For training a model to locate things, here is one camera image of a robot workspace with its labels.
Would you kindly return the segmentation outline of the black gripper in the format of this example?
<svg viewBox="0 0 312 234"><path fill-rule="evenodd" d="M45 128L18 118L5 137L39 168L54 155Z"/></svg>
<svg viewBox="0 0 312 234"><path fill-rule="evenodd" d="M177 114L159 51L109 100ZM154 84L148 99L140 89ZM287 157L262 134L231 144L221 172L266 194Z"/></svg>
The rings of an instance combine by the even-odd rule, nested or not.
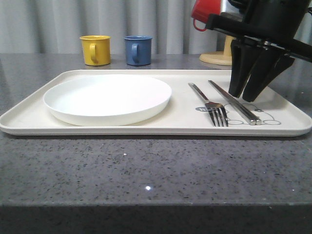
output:
<svg viewBox="0 0 312 234"><path fill-rule="evenodd" d="M294 39L297 29L308 12L309 0L230 0L243 14L241 21L228 13L211 14L206 29L243 38L267 41L285 50L292 57L312 60L312 47ZM282 72L291 67L294 58L278 50L231 43L232 73L228 93L233 97L253 102Z"/></svg>

